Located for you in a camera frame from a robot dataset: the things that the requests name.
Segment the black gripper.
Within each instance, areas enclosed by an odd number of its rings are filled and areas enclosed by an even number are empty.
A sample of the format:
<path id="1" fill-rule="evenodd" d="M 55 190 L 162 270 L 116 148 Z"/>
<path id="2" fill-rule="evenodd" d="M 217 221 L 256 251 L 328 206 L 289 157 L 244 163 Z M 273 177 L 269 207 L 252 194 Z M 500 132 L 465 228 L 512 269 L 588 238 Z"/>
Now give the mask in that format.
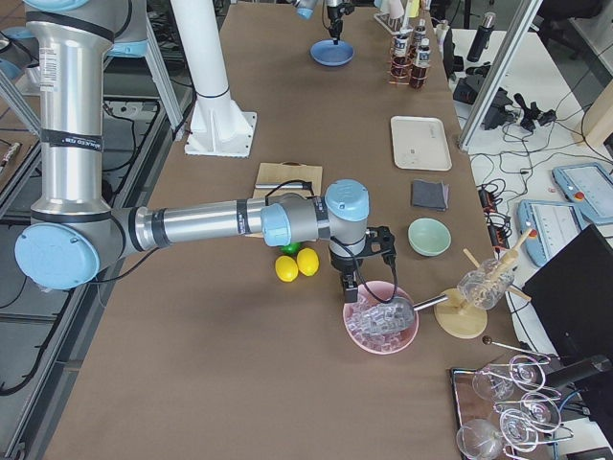
<path id="1" fill-rule="evenodd" d="M 328 19 L 326 28 L 328 30 L 333 30 L 333 43 L 334 45 L 338 45 L 341 34 L 338 30 L 342 28 L 344 7 L 341 4 L 334 6 L 326 5 L 326 15 Z"/>
<path id="2" fill-rule="evenodd" d="M 361 265 L 361 254 L 341 241 L 329 243 L 330 263 L 340 273 L 344 302 L 356 303 L 359 292 L 357 271 Z"/>

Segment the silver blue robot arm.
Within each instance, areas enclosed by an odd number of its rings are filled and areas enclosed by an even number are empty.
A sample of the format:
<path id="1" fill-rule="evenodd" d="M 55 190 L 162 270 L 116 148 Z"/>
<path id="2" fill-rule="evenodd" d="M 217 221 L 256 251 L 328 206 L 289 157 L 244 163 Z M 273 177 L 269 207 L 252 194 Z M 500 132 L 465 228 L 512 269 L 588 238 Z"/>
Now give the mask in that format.
<path id="1" fill-rule="evenodd" d="M 334 45 L 341 41 L 344 22 L 343 17 L 354 12 L 355 4 L 352 1 L 342 0 L 295 0 L 288 1 L 296 9 L 296 13 L 303 19 L 310 19 L 316 7 L 322 5 L 322 23 L 329 32 Z"/>
<path id="2" fill-rule="evenodd" d="M 142 1 L 30 1 L 26 21 L 39 45 L 42 193 L 14 256 L 37 284 L 69 289 L 137 252 L 179 242 L 260 234 L 271 246 L 326 240 L 347 301 L 369 257 L 369 195 L 357 181 L 324 196 L 293 193 L 188 208 L 112 208 L 102 197 L 103 60 L 142 57 Z"/>

